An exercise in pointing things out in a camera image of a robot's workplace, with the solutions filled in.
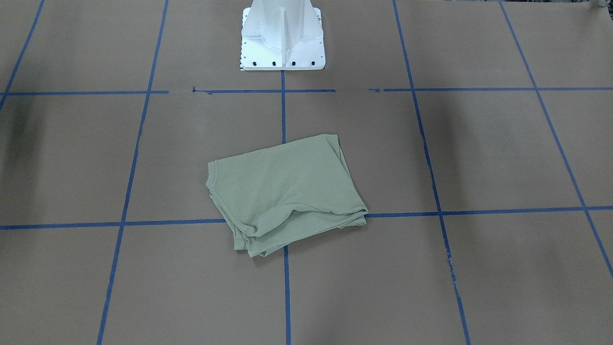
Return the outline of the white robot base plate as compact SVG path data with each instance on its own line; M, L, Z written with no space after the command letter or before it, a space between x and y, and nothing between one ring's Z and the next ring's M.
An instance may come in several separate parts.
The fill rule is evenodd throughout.
M241 19L241 70L325 68L322 13L310 0L254 0Z

